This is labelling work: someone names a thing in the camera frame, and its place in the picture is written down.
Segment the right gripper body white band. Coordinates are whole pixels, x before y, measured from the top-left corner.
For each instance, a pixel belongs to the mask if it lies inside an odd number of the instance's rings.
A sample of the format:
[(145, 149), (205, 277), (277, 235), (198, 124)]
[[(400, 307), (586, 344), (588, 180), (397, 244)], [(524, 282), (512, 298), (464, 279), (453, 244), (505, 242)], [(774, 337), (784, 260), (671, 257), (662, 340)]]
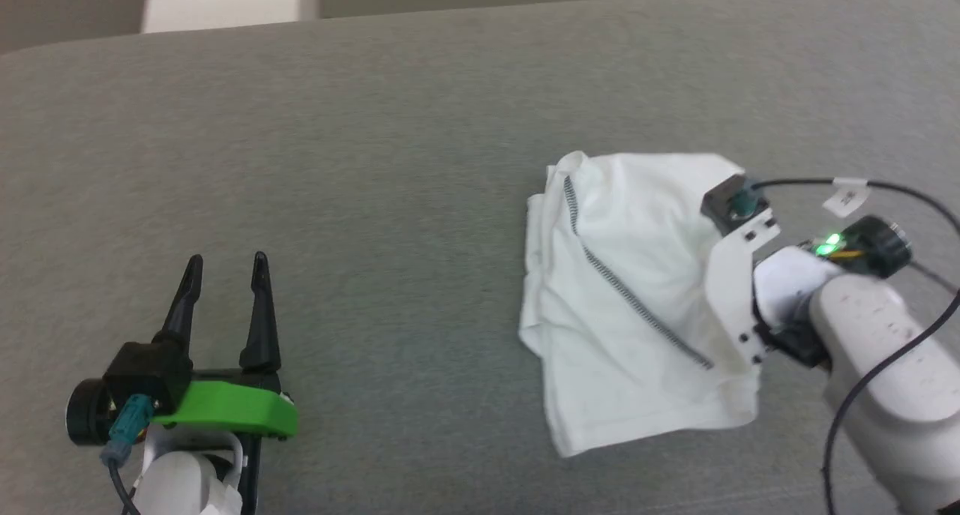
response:
[(874, 215), (762, 261), (755, 261), (755, 253), (781, 231), (771, 210), (722, 228), (724, 236), (707, 258), (706, 302), (750, 366), (771, 351), (808, 368), (829, 364), (829, 349), (813, 321), (814, 296), (846, 274), (888, 279), (913, 258), (906, 234)]

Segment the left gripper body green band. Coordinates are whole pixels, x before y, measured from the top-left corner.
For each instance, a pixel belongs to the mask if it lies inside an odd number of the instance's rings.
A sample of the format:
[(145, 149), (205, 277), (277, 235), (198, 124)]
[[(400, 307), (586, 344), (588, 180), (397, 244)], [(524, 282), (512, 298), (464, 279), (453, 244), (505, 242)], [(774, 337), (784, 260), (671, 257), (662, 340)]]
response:
[(199, 427), (267, 439), (290, 439), (299, 432), (299, 411), (282, 388), (277, 372), (196, 371), (185, 392), (172, 402), (146, 392), (110, 393), (105, 379), (85, 379), (65, 409), (65, 429), (75, 445), (105, 445), (120, 426), (126, 436), (138, 425)]

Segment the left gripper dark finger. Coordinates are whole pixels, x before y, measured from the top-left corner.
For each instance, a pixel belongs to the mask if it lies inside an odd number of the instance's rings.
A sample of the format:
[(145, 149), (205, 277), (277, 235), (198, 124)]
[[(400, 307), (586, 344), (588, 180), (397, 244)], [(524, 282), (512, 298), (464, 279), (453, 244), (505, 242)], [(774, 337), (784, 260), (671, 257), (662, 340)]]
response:
[(202, 285), (203, 257), (195, 254), (189, 258), (165, 320), (153, 337), (155, 343), (174, 342), (179, 350), (189, 350), (194, 308), (201, 297)]
[(251, 272), (251, 309), (249, 333), (240, 352), (239, 366), (244, 373), (275, 373), (281, 368), (277, 311), (267, 255), (258, 251)]

